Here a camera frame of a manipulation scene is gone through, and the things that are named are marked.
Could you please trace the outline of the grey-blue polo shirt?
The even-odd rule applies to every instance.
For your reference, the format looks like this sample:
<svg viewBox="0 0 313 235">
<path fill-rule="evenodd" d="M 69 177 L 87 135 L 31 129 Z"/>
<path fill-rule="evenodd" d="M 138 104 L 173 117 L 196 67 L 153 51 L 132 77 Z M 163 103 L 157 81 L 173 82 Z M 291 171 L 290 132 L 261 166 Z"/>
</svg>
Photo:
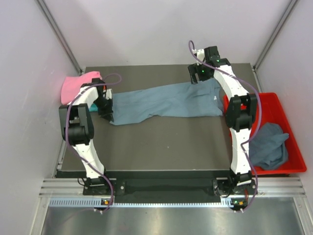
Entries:
<svg viewBox="0 0 313 235">
<path fill-rule="evenodd" d="M 113 95 L 112 125 L 141 123 L 153 116 L 218 117 L 223 115 L 221 86 L 215 79 L 188 82 Z"/>
</svg>

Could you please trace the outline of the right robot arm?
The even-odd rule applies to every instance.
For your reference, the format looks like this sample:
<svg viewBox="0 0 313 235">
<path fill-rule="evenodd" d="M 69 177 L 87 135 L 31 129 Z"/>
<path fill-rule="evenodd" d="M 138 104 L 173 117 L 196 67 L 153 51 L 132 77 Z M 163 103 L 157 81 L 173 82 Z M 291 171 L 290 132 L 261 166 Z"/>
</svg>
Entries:
<svg viewBox="0 0 313 235">
<path fill-rule="evenodd" d="M 214 78 L 228 99 L 225 122 L 232 138 L 232 163 L 228 188 L 232 193 L 241 193 L 252 183 L 252 167 L 249 162 L 249 138 L 256 121 L 259 97 L 256 92 L 249 93 L 233 72 L 231 63 L 221 58 L 216 46 L 195 49 L 189 41 L 189 50 L 196 59 L 188 66 L 191 83 L 197 84 Z"/>
</svg>

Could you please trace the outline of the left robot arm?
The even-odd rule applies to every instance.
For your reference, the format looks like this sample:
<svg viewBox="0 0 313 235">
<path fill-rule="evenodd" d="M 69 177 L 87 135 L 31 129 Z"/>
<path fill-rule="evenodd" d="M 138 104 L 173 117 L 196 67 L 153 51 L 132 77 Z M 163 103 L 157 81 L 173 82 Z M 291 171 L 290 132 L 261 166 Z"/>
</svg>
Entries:
<svg viewBox="0 0 313 235">
<path fill-rule="evenodd" d="M 97 107 L 101 118 L 113 121 L 112 90 L 100 78 L 83 83 L 74 100 L 59 107 L 61 133 L 63 140 L 85 167 L 84 193 L 110 194 L 112 184 L 105 177 L 105 167 L 99 160 L 93 143 L 94 126 L 89 111 L 92 105 Z"/>
</svg>

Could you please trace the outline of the folded teal t-shirt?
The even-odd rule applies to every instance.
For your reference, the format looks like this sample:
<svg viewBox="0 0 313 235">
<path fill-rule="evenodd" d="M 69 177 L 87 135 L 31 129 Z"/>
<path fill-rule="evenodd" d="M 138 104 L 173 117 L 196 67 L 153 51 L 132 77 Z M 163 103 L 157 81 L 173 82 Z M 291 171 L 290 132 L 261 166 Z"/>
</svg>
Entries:
<svg viewBox="0 0 313 235">
<path fill-rule="evenodd" d="M 95 104 L 92 104 L 91 107 L 89 108 L 89 111 L 90 112 L 97 112 L 98 111 L 98 108 Z"/>
</svg>

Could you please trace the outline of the folded pink t-shirt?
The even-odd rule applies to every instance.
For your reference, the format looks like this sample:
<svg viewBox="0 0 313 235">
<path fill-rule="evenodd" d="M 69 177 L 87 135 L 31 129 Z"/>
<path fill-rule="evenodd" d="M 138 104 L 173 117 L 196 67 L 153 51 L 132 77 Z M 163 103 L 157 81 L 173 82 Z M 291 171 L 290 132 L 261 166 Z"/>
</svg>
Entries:
<svg viewBox="0 0 313 235">
<path fill-rule="evenodd" d="M 102 79 L 99 71 L 87 72 L 80 76 L 67 76 L 61 89 L 61 104 L 67 105 L 68 103 L 71 103 L 78 95 L 81 86 L 83 84 L 91 83 L 94 78 Z"/>
</svg>

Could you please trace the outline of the red plastic bin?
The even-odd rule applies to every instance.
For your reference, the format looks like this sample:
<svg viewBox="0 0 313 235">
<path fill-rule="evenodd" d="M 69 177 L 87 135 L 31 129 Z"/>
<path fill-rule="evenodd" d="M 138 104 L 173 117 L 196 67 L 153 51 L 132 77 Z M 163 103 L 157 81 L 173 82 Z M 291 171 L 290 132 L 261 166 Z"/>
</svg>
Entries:
<svg viewBox="0 0 313 235">
<path fill-rule="evenodd" d="M 261 101 L 261 107 L 257 108 L 256 121 L 252 126 L 248 143 L 250 143 L 255 138 L 258 130 L 265 123 L 269 122 L 278 124 L 282 128 L 283 132 L 289 134 L 289 138 L 285 142 L 289 159 L 276 170 L 263 170 L 260 167 L 253 166 L 249 157 L 249 162 L 251 163 L 252 167 L 252 174 L 257 173 L 258 175 L 270 175 L 305 172 L 307 170 L 305 162 L 277 95 L 275 93 L 260 93 L 259 97 Z"/>
</svg>

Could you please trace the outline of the grey-blue shirt in bin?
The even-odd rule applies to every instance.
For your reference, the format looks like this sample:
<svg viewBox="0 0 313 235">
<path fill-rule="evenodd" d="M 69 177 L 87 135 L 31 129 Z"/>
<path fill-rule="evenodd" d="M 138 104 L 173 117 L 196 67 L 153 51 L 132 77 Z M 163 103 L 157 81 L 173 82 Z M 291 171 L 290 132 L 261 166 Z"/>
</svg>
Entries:
<svg viewBox="0 0 313 235">
<path fill-rule="evenodd" d="M 289 134 L 275 123 L 265 123 L 249 143 L 249 157 L 253 166 L 276 170 L 289 159 L 285 145 Z"/>
</svg>

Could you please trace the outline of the aluminium frame rail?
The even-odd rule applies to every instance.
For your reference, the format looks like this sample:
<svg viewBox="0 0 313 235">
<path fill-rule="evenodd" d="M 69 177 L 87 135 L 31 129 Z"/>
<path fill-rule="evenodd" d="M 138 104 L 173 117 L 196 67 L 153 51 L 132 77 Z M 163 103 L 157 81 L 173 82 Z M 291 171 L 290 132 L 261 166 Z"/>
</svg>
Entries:
<svg viewBox="0 0 313 235">
<path fill-rule="evenodd" d="M 39 195 L 41 197 L 80 197 L 83 187 L 76 179 L 44 179 Z M 259 177 L 258 197 L 306 197 L 298 177 Z"/>
</svg>

